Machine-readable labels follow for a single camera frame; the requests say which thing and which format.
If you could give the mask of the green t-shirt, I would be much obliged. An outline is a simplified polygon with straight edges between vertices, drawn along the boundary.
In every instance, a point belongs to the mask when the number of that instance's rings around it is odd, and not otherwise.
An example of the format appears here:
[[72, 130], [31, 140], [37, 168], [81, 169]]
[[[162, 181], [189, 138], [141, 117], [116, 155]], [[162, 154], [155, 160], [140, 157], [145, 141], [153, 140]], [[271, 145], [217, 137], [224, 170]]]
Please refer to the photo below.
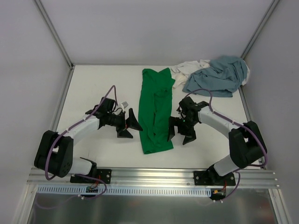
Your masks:
[[140, 141], [144, 154], [173, 149], [173, 143], [168, 139], [168, 128], [174, 83], [169, 68], [142, 71], [138, 121], [143, 129], [140, 132]]

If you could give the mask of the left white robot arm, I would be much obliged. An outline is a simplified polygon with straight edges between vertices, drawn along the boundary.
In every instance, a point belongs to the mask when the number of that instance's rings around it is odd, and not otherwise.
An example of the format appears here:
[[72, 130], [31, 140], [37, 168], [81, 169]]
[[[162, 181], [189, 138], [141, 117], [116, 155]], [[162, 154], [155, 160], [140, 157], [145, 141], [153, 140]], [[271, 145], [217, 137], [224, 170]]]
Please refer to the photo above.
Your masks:
[[83, 138], [104, 126], [115, 127], [118, 138], [133, 138], [128, 129], [142, 131], [133, 109], [125, 117], [125, 106], [117, 106], [116, 101], [102, 98], [100, 104], [88, 110], [80, 121], [61, 131], [46, 131], [41, 138], [34, 160], [34, 166], [57, 177], [68, 174], [78, 175], [86, 182], [99, 177], [97, 164], [89, 159], [74, 157], [74, 146]]

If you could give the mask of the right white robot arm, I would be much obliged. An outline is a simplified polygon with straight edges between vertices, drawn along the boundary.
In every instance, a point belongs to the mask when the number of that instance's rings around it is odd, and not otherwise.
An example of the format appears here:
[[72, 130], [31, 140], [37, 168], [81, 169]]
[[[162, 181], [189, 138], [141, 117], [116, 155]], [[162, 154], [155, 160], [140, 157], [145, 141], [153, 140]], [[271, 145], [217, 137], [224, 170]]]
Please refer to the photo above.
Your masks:
[[178, 111], [180, 117], [169, 117], [167, 140], [179, 133], [184, 136], [184, 145], [195, 141], [194, 127], [197, 124], [208, 125], [228, 139], [229, 154], [195, 175], [195, 185], [223, 185], [233, 172], [253, 166], [255, 161], [267, 156], [264, 140], [255, 122], [239, 124], [213, 110], [208, 102], [195, 103], [190, 97], [179, 102]]

